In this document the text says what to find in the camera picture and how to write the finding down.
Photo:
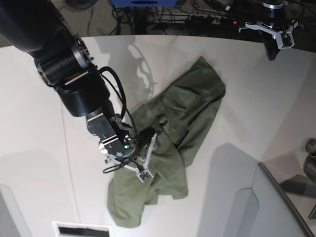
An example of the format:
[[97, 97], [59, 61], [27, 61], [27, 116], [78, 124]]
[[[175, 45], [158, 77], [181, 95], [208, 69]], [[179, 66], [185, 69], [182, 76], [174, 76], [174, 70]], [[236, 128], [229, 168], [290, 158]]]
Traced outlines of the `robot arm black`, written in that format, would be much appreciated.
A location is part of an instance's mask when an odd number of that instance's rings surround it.
[[261, 1], [261, 23], [272, 32], [259, 31], [267, 58], [276, 59], [277, 54], [284, 48], [282, 36], [286, 34], [285, 3], [283, 0]]
[[156, 131], [151, 127], [137, 131], [135, 124], [122, 122], [128, 114], [122, 84], [118, 83], [122, 110], [116, 114], [103, 75], [109, 72], [117, 79], [117, 74], [93, 63], [85, 43], [69, 30], [52, 2], [1, 1], [0, 33], [33, 57], [42, 80], [58, 93], [71, 115], [86, 118], [88, 131], [99, 138], [100, 150], [108, 158], [122, 164], [150, 159]]

